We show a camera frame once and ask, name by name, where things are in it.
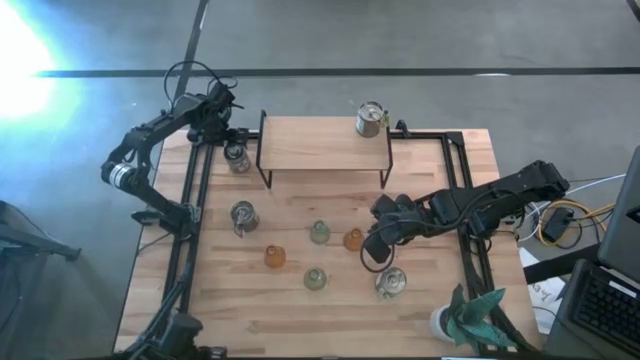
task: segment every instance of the wooden table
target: wooden table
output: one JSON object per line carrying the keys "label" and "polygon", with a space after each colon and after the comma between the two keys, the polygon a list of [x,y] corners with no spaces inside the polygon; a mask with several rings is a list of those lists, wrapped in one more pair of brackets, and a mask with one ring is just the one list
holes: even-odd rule
{"label": "wooden table", "polygon": [[[461,131],[474,184],[497,179],[488,131]],[[190,147],[181,132],[164,143],[155,188],[170,199],[180,198]],[[448,187],[438,141],[393,140],[392,147],[394,168],[385,193],[419,197]],[[250,143],[252,159],[255,150]],[[387,301],[377,297],[375,275],[362,267],[358,254],[343,247],[346,231],[354,226],[366,230],[373,223],[369,206],[382,192],[378,178],[365,171],[274,173],[273,189],[267,190],[255,168],[231,174],[217,150],[190,302],[190,313],[204,324],[197,344],[227,346],[230,356],[472,354],[466,345],[454,348],[435,339],[428,326],[431,311],[448,304],[458,283],[465,285],[454,231],[398,248],[394,264],[407,273],[408,284]],[[229,218],[230,207],[240,200],[250,201],[261,217],[258,229],[243,239],[234,235]],[[320,218],[332,231],[324,246],[309,240],[309,228]],[[145,229],[141,243],[162,233]],[[264,265],[263,252],[270,244],[286,249],[284,267]],[[157,311],[170,249],[169,242],[161,242],[137,258],[116,349],[129,345]],[[513,238],[494,237],[489,257],[496,287],[507,289],[501,306],[525,338],[540,347]],[[307,290],[302,281],[313,266],[329,276],[327,287],[318,292]]]}

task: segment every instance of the wooden shelf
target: wooden shelf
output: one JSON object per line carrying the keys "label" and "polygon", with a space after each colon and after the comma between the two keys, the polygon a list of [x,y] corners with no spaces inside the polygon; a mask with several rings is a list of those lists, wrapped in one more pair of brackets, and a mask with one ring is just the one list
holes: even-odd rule
{"label": "wooden shelf", "polygon": [[256,167],[268,188],[272,171],[296,170],[378,171],[384,188],[393,167],[391,154],[388,128],[375,137],[362,137],[356,131],[355,116],[267,116],[262,112]]}

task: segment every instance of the yellow cable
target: yellow cable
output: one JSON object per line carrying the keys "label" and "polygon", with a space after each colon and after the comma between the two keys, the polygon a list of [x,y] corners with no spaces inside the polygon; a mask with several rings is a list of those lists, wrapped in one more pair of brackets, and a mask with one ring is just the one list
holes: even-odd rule
{"label": "yellow cable", "polygon": [[[560,243],[560,241],[562,241],[562,240],[566,237],[566,235],[567,235],[567,233],[568,233],[568,232],[565,232],[564,234],[562,234],[562,236],[560,236],[560,238],[559,238],[556,242],[554,242],[554,243],[550,243],[550,242],[546,241],[546,240],[544,239],[544,236],[542,236],[542,219],[544,219],[544,216],[546,215],[547,211],[549,211],[552,207],[555,207],[555,206],[558,206],[558,205],[563,205],[563,204],[564,204],[564,205],[574,206],[574,207],[577,207],[577,208],[579,208],[579,209],[582,209],[582,210],[587,214],[587,215],[585,216],[585,218],[586,218],[586,217],[589,217],[589,216],[592,216],[593,214],[599,214],[600,212],[605,211],[605,210],[607,210],[608,208],[613,207],[613,205],[615,205],[615,204],[609,204],[609,205],[607,205],[607,206],[603,206],[603,207],[601,207],[600,209],[597,209],[596,211],[591,211],[588,207],[586,207],[586,206],[584,206],[584,205],[582,205],[582,204],[580,204],[580,203],[577,203],[577,202],[575,202],[575,201],[570,201],[570,200],[558,200],[558,201],[554,201],[554,202],[553,202],[553,203],[551,203],[551,204],[550,204],[546,209],[544,209],[544,211],[542,212],[542,214],[540,214],[540,218],[538,219],[538,225],[539,225],[539,226],[538,226],[538,239],[540,240],[540,242],[541,242],[543,245],[546,245],[546,246],[557,246],[557,244],[558,244],[558,243]],[[598,222],[597,222],[597,223],[598,223],[598,225],[600,225],[600,227],[602,227],[602,230],[603,230],[603,231],[607,231],[607,228],[606,228],[606,227],[604,226],[604,224],[600,221],[600,219],[599,219],[599,218],[597,218],[596,216],[594,216],[594,217],[598,220]]]}

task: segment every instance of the white cable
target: white cable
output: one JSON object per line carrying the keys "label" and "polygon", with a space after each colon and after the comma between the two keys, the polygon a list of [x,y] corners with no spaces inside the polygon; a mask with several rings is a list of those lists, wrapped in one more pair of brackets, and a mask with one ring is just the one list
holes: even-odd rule
{"label": "white cable", "polygon": [[[578,187],[578,188],[575,188],[575,189],[573,189],[573,190],[571,190],[571,191],[568,191],[568,192],[567,192],[567,195],[571,195],[571,194],[573,194],[573,193],[575,193],[575,192],[577,192],[577,191],[580,191],[580,190],[586,189],[586,188],[591,187],[591,186],[594,186],[594,185],[601,184],[601,183],[603,183],[603,182],[607,182],[607,181],[609,181],[609,180],[615,180],[615,179],[623,178],[623,177],[625,177],[625,176],[627,176],[627,174],[626,174],[626,173],[625,173],[625,174],[616,175],[616,176],[612,176],[612,177],[608,177],[608,178],[606,178],[606,179],[601,179],[601,180],[598,180],[598,181],[594,181],[594,182],[592,182],[592,183],[589,183],[589,184],[586,184],[586,185],[582,185],[582,186],[580,186],[580,187]],[[533,210],[532,212],[530,212],[530,213],[528,213],[527,215],[525,215],[525,217],[524,217],[524,218],[525,218],[525,220],[526,220],[529,216],[533,215],[534,213],[536,213],[536,214],[538,214],[538,216],[540,216],[540,210],[544,210],[547,206],[551,205],[551,202],[550,202],[550,201],[547,201],[547,202],[543,203],[542,205],[540,205],[540,207],[537,207],[537,206],[536,206],[536,204],[534,204],[534,203],[531,203],[531,205],[533,206],[533,208],[534,208],[535,210]],[[531,239],[531,238],[532,238],[532,237],[533,237],[533,236],[538,232],[538,229],[539,229],[539,228],[540,228],[540,222],[538,222],[538,225],[537,225],[537,226],[536,226],[536,228],[533,230],[533,232],[532,232],[531,234],[529,234],[529,236],[525,237],[524,239],[520,239],[520,240],[518,240],[518,241],[525,241],[525,240],[529,240],[529,239]]]}

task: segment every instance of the white pot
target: white pot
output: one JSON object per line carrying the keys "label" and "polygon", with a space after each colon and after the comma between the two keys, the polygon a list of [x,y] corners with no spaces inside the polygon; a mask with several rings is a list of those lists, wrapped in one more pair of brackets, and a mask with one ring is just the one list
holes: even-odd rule
{"label": "white pot", "polygon": [[429,319],[429,329],[431,333],[438,339],[446,342],[453,343],[453,338],[445,332],[445,330],[440,325],[440,318],[442,317],[442,313],[449,308],[449,305],[445,305],[439,309],[434,310],[431,313],[431,318]]}

